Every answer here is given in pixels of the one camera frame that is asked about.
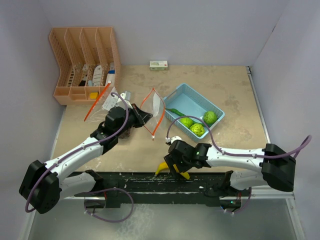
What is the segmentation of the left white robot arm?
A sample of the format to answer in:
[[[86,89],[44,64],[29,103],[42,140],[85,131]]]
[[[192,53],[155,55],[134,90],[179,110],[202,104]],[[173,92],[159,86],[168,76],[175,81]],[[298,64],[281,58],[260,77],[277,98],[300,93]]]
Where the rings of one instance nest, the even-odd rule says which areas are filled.
[[[44,214],[60,199],[81,193],[89,193],[91,196],[101,194],[103,178],[93,170],[75,176],[71,174],[111,150],[124,132],[143,127],[152,117],[152,113],[139,109],[135,104],[128,109],[115,106],[80,145],[44,163],[39,160],[32,162],[18,191],[26,199],[25,211],[30,213],[33,209]]]

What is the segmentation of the green bumpy fruit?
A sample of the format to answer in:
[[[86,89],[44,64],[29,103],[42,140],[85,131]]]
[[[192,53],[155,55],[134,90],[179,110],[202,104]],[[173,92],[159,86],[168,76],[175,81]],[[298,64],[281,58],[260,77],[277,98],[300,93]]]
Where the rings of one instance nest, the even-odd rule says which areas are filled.
[[[190,126],[189,130],[194,133],[197,137],[201,137],[205,133],[205,128],[200,123],[194,123]]]

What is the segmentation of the green chili pepper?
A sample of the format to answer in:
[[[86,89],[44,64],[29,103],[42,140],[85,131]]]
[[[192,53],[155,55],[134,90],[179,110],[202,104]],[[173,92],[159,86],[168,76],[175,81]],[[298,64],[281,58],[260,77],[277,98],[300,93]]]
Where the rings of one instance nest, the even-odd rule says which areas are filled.
[[[185,116],[185,114],[183,114],[182,112],[178,111],[175,108],[166,108],[167,111],[174,113],[176,115],[178,115],[179,117]]]

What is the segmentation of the yellow banana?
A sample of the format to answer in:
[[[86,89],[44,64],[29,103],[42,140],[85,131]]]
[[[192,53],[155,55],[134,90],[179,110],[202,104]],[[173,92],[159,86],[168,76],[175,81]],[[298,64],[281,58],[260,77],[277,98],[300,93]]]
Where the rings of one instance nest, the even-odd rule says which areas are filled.
[[[190,175],[188,172],[180,172],[178,167],[176,166],[176,164],[173,164],[173,168],[174,168],[174,173],[178,173],[180,174],[182,177],[184,177],[186,180],[190,179]],[[168,170],[169,166],[166,162],[162,162],[158,165],[157,170],[155,172],[155,175],[157,176],[160,172],[164,171],[164,170]]]

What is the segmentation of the clear orange-zip bag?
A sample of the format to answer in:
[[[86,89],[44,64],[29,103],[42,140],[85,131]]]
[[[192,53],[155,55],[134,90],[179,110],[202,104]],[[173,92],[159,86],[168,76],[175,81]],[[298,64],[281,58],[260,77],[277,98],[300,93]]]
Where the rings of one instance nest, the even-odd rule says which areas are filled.
[[[122,107],[123,109],[126,109],[126,103],[120,105],[117,104],[118,97],[120,97],[120,94],[118,94],[114,85],[109,83],[90,107],[84,121],[86,123],[98,123],[97,129],[90,134],[90,137],[102,140],[114,133],[117,133],[118,136],[121,134],[119,129],[121,129],[123,125],[119,129],[108,129],[104,127],[105,117],[111,108]]]

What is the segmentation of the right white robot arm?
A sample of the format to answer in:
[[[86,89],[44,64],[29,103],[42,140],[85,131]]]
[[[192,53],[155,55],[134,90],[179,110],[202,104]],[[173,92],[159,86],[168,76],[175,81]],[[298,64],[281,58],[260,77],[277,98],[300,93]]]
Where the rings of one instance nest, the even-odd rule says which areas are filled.
[[[230,167],[239,169],[227,174],[222,190],[228,196],[257,186],[269,186],[282,192],[294,189],[296,159],[275,144],[257,149],[217,149],[209,143],[191,146],[176,139],[164,157],[171,174],[186,173],[191,168]]]

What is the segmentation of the red grape bunch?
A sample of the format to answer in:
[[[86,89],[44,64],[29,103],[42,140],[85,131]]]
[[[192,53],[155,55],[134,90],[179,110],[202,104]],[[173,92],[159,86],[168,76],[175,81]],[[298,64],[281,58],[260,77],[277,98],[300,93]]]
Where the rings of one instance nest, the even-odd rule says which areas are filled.
[[[122,133],[118,136],[118,138],[119,138],[119,139],[129,139],[130,135],[131,135],[131,129],[127,129],[127,130],[125,130],[124,132],[122,132]]]

